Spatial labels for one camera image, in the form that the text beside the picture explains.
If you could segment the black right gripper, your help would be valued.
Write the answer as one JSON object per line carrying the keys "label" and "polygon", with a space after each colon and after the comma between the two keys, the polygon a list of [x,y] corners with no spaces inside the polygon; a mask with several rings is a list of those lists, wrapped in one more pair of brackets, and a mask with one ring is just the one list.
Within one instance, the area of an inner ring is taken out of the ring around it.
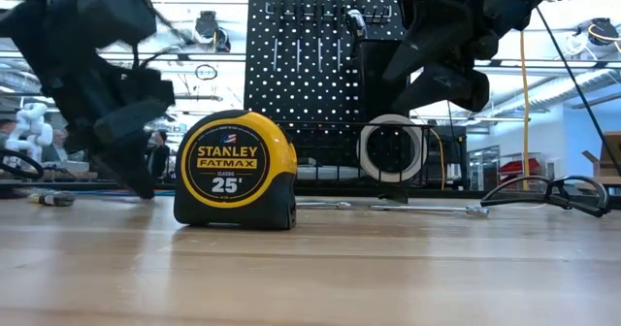
{"label": "black right gripper", "polygon": [[[485,0],[398,0],[405,37],[389,61],[383,78],[394,82],[431,63],[464,65],[474,59],[474,43],[493,33],[485,19]],[[465,73],[432,65],[400,93],[394,111],[414,110],[448,101],[470,112],[489,102],[488,77],[476,70]]]}

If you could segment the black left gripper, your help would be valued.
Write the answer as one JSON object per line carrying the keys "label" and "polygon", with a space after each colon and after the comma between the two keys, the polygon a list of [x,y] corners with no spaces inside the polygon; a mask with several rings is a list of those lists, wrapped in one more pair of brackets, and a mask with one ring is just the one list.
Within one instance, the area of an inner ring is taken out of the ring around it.
{"label": "black left gripper", "polygon": [[104,174],[142,199],[154,197],[144,126],[175,104],[174,85],[160,71],[129,69],[97,58],[65,71],[50,96],[67,122],[71,145],[106,145],[95,154]]}

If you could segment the silver black-handled ratchet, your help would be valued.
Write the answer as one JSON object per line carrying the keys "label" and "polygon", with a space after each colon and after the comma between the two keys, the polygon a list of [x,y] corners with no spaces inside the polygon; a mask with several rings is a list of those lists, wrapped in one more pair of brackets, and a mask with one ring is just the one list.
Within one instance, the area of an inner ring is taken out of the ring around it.
{"label": "silver black-handled ratchet", "polygon": [[367,25],[364,16],[356,9],[351,9],[345,14],[345,24],[348,33],[354,41],[367,38]]}

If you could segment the yellow black Stanley tape measure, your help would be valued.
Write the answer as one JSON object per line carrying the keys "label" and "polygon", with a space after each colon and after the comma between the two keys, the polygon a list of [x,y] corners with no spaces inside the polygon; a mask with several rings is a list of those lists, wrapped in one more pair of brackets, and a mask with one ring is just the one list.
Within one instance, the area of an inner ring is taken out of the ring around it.
{"label": "yellow black Stanley tape measure", "polygon": [[184,135],[176,159],[174,217],[180,224],[296,226],[297,154],[291,139],[262,114],[210,114]]}

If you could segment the white masking tape roll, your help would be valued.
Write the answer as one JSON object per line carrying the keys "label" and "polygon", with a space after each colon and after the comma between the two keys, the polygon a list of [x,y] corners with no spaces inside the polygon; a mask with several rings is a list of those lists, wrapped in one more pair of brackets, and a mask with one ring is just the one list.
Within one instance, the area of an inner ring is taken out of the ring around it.
{"label": "white masking tape roll", "polygon": [[[371,134],[380,127],[397,127],[402,129],[409,135],[411,141],[418,146],[418,154],[413,157],[409,165],[399,173],[391,173],[381,171],[380,168],[371,161],[368,153],[368,143]],[[365,124],[362,128],[357,145],[356,152],[361,168],[365,173],[375,180],[381,182],[399,183],[412,179],[422,169],[426,163],[428,147],[423,137],[423,130],[419,125],[415,125],[409,118],[399,114],[383,114],[375,117]]]}

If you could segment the silver combination wrench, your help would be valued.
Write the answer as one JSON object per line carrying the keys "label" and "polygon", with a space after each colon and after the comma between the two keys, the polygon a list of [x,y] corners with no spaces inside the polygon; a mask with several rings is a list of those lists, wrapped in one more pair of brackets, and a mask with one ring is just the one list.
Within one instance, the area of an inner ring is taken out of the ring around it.
{"label": "silver combination wrench", "polygon": [[340,210],[351,207],[348,202],[297,202],[296,208],[300,209],[332,209]]}
{"label": "silver combination wrench", "polygon": [[489,210],[482,207],[424,207],[424,206],[389,206],[372,205],[373,210],[401,212],[460,212],[473,217],[487,218]]}

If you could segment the grey metal utility knife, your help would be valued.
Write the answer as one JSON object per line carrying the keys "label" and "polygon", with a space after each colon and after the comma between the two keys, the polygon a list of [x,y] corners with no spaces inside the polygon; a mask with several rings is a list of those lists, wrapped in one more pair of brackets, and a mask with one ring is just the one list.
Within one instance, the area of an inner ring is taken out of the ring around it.
{"label": "grey metal utility knife", "polygon": [[353,167],[302,165],[297,168],[297,180],[351,180],[366,175]]}

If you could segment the black clear safety glasses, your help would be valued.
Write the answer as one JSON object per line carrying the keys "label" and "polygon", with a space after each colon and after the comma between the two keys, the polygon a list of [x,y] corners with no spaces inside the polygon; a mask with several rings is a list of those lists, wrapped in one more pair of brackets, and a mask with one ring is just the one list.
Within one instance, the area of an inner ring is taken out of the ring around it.
{"label": "black clear safety glasses", "polygon": [[609,201],[608,191],[595,179],[585,176],[553,179],[532,175],[503,182],[486,193],[480,205],[542,204],[603,217],[610,213]]}

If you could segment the person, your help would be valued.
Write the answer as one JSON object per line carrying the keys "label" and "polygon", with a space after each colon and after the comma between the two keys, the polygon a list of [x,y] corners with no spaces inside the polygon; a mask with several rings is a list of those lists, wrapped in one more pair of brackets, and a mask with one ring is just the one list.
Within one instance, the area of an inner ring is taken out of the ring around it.
{"label": "person", "polygon": [[43,147],[41,161],[42,162],[59,162],[67,161],[68,153],[64,148],[66,140],[66,131],[54,129],[52,142],[50,145]]}
{"label": "person", "polygon": [[14,120],[0,118],[0,149],[4,149],[6,147],[6,142],[15,128],[16,122]]}
{"label": "person", "polygon": [[170,157],[167,139],[168,135],[164,130],[156,130],[147,143],[147,168],[154,179],[160,179],[167,169]]}

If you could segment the black plastic pegboard bin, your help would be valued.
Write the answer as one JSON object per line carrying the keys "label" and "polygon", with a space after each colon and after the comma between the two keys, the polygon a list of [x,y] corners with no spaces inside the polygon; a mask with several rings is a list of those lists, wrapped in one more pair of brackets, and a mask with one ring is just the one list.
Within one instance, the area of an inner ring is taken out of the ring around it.
{"label": "black plastic pegboard bin", "polygon": [[357,44],[356,65],[359,70],[362,113],[367,121],[383,114],[409,116],[408,109],[393,107],[409,82],[406,79],[388,82],[382,78],[399,44],[398,40],[377,39],[367,39]]}

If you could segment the black curved hoop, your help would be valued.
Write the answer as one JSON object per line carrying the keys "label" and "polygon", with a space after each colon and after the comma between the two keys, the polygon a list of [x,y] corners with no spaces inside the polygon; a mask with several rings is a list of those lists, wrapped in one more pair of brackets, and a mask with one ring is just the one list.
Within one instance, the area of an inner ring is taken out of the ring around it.
{"label": "black curved hoop", "polygon": [[[17,161],[25,162],[32,168],[32,171],[20,169],[17,163],[15,164],[15,166],[6,164],[4,162],[4,159],[7,157],[14,157],[17,159]],[[6,148],[0,148],[0,170],[5,171],[13,176],[25,179],[41,179],[45,173],[43,167],[30,156],[23,154],[19,151]]]}

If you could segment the red background bin stack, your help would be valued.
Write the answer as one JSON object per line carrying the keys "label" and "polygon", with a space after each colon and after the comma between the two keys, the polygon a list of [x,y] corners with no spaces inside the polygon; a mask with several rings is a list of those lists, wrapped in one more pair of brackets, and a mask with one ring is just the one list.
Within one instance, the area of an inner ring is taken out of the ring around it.
{"label": "red background bin stack", "polygon": [[[541,175],[542,169],[538,160],[534,157],[528,159],[528,171],[530,175]],[[508,176],[524,176],[525,167],[523,165],[523,159],[511,160],[502,164],[498,169],[498,174],[501,177]]]}

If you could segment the black metal pegboard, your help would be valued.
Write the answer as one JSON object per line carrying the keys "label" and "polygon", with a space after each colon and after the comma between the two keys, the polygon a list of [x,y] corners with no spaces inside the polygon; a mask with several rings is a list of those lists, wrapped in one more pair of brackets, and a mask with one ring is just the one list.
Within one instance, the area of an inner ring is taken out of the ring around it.
{"label": "black metal pegboard", "polygon": [[[263,12],[265,3],[274,0],[248,0],[245,50],[245,108],[276,123],[293,121],[367,121],[362,113],[357,43],[348,33],[345,14],[353,9],[353,0],[343,0],[341,69],[337,70],[335,19],[323,18],[322,72],[317,69],[315,18],[305,20],[301,42],[301,67],[296,73],[296,21],[281,20],[278,42],[278,69],[273,70],[274,16]],[[284,0],[292,11],[294,0]],[[323,0],[323,8],[332,9],[334,0]],[[304,0],[312,5],[314,0]],[[367,39],[399,40],[404,34],[397,0],[364,0],[364,9],[392,6],[391,21],[368,24]]]}

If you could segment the brown cardboard box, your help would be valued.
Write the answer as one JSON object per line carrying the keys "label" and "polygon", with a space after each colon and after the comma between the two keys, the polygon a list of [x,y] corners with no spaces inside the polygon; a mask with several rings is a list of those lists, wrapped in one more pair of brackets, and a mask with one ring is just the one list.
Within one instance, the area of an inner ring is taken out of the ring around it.
{"label": "brown cardboard box", "polygon": [[621,132],[606,132],[605,141],[610,147],[611,154],[605,146],[602,146],[600,156],[595,156],[588,150],[584,150],[582,155],[592,163],[594,180],[604,186],[621,187],[621,176],[612,161],[612,158],[615,158],[621,167]]}

